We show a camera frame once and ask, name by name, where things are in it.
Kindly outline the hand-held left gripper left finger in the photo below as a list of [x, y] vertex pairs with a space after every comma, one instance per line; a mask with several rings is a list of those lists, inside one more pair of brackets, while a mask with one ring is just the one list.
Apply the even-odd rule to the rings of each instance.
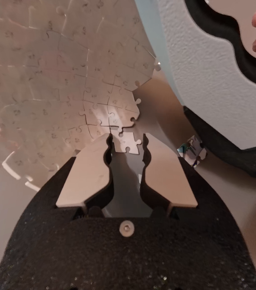
[[58, 208], [104, 208], [112, 201], [112, 141], [112, 134], [105, 133], [77, 154], [57, 199]]

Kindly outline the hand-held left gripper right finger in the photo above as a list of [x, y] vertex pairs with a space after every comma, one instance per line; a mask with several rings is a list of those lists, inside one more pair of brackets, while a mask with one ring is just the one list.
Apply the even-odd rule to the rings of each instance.
[[179, 156], [150, 133], [143, 134], [143, 150], [142, 201], [152, 210], [160, 208], [167, 216], [173, 208], [197, 208]]

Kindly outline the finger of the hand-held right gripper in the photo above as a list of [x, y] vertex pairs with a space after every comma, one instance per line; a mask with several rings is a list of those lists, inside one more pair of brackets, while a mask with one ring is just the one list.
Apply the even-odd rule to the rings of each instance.
[[256, 147], [256, 58], [239, 26], [205, 1], [136, 1], [181, 104], [239, 149]]

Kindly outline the white puzzle piece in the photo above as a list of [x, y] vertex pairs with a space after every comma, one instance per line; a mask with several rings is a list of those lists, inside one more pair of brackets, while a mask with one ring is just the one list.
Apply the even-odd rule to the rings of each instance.
[[129, 153], [139, 155], [138, 145], [142, 144], [141, 140], [135, 140], [133, 132], [123, 132], [120, 137], [117, 130], [111, 130], [113, 135], [113, 143], [116, 153], [126, 153], [126, 149], [129, 148]]

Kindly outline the partly built puzzle ball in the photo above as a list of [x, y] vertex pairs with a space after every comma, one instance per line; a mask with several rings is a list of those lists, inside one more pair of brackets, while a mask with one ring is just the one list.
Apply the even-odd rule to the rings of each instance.
[[156, 57], [136, 1], [0, 1], [0, 167], [35, 191], [134, 125]]

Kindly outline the printed loose puzzle piece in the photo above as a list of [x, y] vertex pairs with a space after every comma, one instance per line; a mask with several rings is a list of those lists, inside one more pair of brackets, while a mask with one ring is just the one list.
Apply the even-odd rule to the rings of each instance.
[[183, 143], [177, 152], [193, 168], [196, 168], [208, 154], [203, 142], [195, 135]]

